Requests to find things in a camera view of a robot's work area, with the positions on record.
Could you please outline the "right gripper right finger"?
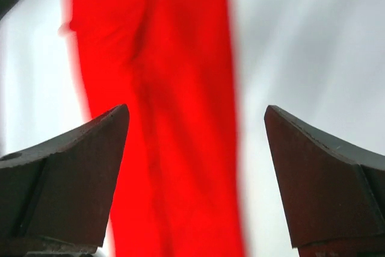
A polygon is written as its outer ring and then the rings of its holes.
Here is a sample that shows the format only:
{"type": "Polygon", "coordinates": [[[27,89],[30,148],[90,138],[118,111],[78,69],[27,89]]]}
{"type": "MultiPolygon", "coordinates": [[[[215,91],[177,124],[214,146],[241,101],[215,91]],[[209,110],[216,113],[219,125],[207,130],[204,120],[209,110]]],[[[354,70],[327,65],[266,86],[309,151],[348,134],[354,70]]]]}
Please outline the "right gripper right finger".
{"type": "Polygon", "coordinates": [[[300,256],[384,255],[384,156],[276,105],[264,115],[292,247],[300,256]]]}

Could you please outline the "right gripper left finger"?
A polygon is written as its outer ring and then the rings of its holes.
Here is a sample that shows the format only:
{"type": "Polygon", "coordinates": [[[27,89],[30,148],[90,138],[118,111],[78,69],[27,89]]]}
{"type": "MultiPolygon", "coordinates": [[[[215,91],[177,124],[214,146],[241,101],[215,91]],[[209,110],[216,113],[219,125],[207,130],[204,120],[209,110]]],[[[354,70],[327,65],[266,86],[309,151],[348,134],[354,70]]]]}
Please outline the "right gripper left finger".
{"type": "Polygon", "coordinates": [[[129,126],[118,105],[1,158],[1,255],[87,255],[102,247],[129,126]]]}

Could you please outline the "red t-shirt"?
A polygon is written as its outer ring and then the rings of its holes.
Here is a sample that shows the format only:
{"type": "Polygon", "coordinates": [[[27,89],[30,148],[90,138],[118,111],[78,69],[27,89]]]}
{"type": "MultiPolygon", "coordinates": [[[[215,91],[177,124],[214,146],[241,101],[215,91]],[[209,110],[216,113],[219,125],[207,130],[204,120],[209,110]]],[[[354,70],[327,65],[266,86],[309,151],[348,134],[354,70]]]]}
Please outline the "red t-shirt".
{"type": "Polygon", "coordinates": [[[92,116],[130,123],[117,256],[244,256],[227,0],[66,0],[92,116]]]}

